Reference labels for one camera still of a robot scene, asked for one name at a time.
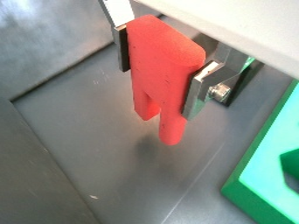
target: green block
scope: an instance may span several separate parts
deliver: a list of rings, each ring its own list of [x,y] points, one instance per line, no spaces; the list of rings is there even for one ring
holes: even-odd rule
[[[293,81],[232,172],[221,193],[259,223],[299,223],[299,84]]]

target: gray floor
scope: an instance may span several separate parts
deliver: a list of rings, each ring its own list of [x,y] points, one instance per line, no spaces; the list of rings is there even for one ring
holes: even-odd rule
[[[215,40],[175,20],[164,20],[212,53]],[[84,20],[76,21],[77,29],[84,29]],[[73,23],[65,22],[66,28]],[[56,34],[52,33],[53,38],[60,39]],[[24,43],[32,51],[34,43]],[[9,57],[21,58],[17,51],[0,58]],[[60,60],[60,54],[46,52],[44,57],[37,64],[34,58],[28,58],[26,66],[48,79],[53,73],[46,76],[49,70],[42,68],[49,61]],[[1,69],[10,69],[10,74],[22,71],[21,65],[1,61]],[[22,82],[20,71],[14,77]],[[289,81],[288,76],[264,66],[229,108],[213,101],[207,104],[188,122],[181,142],[172,147],[159,142],[159,117],[143,122],[133,111],[129,72],[117,71],[113,45],[20,97],[13,105],[102,223],[252,223],[220,195],[220,187]],[[13,92],[14,85],[2,85],[5,91]]]
[[[12,103],[0,98],[0,223],[97,221]]]

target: screw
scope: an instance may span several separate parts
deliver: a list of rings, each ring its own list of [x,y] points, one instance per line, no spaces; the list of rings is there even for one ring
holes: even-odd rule
[[[213,98],[217,102],[224,102],[229,96],[229,91],[229,87],[220,83],[209,87],[209,98]]]

